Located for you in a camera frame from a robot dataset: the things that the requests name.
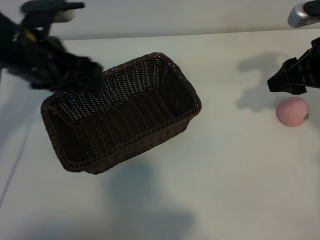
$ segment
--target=yellow stripe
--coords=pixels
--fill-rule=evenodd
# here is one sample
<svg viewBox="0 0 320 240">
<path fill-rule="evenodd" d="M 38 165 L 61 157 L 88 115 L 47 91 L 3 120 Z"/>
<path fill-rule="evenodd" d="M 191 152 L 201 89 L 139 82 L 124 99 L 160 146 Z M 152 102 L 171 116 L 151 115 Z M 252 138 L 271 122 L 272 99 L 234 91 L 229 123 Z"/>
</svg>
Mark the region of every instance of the yellow stripe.
<svg viewBox="0 0 320 240">
<path fill-rule="evenodd" d="M 31 31 L 29 31 L 25 28 L 23 30 L 24 30 L 24 33 L 28 39 L 30 39 L 31 41 L 34 41 L 34 42 L 37 41 L 36 36 Z"/>
</svg>

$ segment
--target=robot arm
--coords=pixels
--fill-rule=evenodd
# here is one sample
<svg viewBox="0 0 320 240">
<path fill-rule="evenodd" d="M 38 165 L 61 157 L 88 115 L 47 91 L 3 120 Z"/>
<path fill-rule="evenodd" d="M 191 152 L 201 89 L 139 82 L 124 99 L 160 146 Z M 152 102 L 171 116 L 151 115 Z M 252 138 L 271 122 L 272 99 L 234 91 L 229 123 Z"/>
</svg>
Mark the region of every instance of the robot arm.
<svg viewBox="0 0 320 240">
<path fill-rule="evenodd" d="M 299 28 L 320 22 L 320 0 L 294 6 L 288 23 Z M 300 95 L 307 92 L 306 87 L 320 88 L 320 38 L 311 42 L 298 60 L 292 58 L 284 62 L 280 71 L 268 80 L 270 92 L 288 92 Z"/>
<path fill-rule="evenodd" d="M 70 10 L 84 7 L 81 2 L 32 0 L 21 7 L 25 18 L 20 25 L 0 13 L 0 68 L 24 78 L 34 89 L 97 91 L 102 67 L 67 52 L 58 38 L 49 36 L 53 22 L 68 22 Z"/>
</svg>

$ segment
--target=pink ball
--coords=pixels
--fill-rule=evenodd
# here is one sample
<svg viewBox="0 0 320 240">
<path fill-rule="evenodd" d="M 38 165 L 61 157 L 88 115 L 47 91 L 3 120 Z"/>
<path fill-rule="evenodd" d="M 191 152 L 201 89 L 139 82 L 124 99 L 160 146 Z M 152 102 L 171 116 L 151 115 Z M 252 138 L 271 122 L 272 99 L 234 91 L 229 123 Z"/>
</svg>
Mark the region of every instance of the pink ball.
<svg viewBox="0 0 320 240">
<path fill-rule="evenodd" d="M 309 118 L 309 107 L 301 97 L 290 97 L 279 104 L 276 115 L 288 127 L 297 127 Z"/>
</svg>

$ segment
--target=wicker basket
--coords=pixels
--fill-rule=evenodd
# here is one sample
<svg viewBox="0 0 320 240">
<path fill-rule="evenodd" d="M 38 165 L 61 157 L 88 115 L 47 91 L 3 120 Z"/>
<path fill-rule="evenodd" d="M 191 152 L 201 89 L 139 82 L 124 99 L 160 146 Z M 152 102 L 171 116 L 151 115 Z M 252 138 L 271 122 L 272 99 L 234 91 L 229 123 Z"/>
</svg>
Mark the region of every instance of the wicker basket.
<svg viewBox="0 0 320 240">
<path fill-rule="evenodd" d="M 55 93 L 41 115 L 63 167 L 99 174 L 180 134 L 200 110 L 180 68 L 152 53 L 104 72 L 98 93 Z"/>
</svg>

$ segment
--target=basket rim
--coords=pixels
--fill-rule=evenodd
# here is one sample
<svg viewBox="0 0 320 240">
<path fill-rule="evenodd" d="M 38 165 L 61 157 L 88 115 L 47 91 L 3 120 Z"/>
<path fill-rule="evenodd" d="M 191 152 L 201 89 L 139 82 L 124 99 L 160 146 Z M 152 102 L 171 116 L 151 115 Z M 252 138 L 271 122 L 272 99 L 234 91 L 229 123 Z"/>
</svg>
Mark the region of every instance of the basket rim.
<svg viewBox="0 0 320 240">
<path fill-rule="evenodd" d="M 144 140 L 144 138 L 148 137 L 151 133 L 152 134 L 156 134 L 159 131 L 162 131 L 166 128 L 169 128 L 173 125 L 179 124 L 183 121 L 189 121 L 191 120 L 193 117 L 195 117 L 202 108 L 202 104 L 201 101 L 196 93 L 196 90 L 194 89 L 194 87 L 191 85 L 191 83 L 187 80 L 187 78 L 185 77 L 185 75 L 182 73 L 181 69 L 165 54 L 160 53 L 160 52 L 153 52 L 147 55 L 144 55 L 142 57 L 138 57 L 135 58 L 133 60 L 130 60 L 126 63 L 120 64 L 116 67 L 112 67 L 106 71 L 104 71 L 102 74 L 102 79 L 106 78 L 110 75 L 116 74 L 128 67 L 134 66 L 136 65 L 137 62 L 144 62 L 146 60 L 151 60 L 151 59 L 155 59 L 155 58 L 161 58 L 163 60 L 165 60 L 168 64 L 169 67 L 180 76 L 181 82 L 183 84 L 183 86 L 188 90 L 188 93 L 190 94 L 190 97 L 193 99 L 193 107 L 183 113 L 182 115 L 176 116 L 175 118 L 172 118 L 154 128 L 149 129 L 146 132 L 143 132 L 139 135 L 137 135 L 134 138 L 131 138 L 125 142 L 119 143 L 118 145 L 106 150 L 105 152 L 92 157 L 90 159 L 86 159 L 82 162 L 73 162 L 71 161 L 67 155 L 66 152 L 64 150 L 64 148 L 61 146 L 60 141 L 54 140 L 53 138 L 57 138 L 57 136 L 52 136 L 51 134 L 49 134 L 49 138 L 51 141 L 55 142 L 55 145 L 53 146 L 54 151 L 56 152 L 56 154 L 59 155 L 57 156 L 59 158 L 59 160 L 61 161 L 61 163 L 63 163 L 64 166 L 67 166 L 68 168 L 73 168 L 75 171 L 83 171 L 86 169 L 86 167 L 90 164 L 99 164 L 100 162 L 102 162 L 104 160 L 104 157 L 108 156 L 108 157 L 113 157 L 115 154 L 119 153 L 121 150 L 124 150 L 126 148 L 131 147 L 133 144 L 136 144 L 137 142 L 141 142 Z M 41 105 L 41 115 L 43 118 L 43 121 L 45 123 L 45 127 L 47 128 L 47 130 L 49 129 L 50 132 L 52 133 L 56 133 L 56 129 L 55 126 L 53 125 L 51 118 L 49 116 L 49 111 L 48 111 L 48 104 L 51 104 L 52 102 L 54 102 L 55 100 L 58 100 L 60 98 L 62 98 L 63 96 L 67 96 L 69 93 L 68 92 L 57 92 L 51 96 L 49 96 L 47 99 L 45 99 Z"/>
</svg>

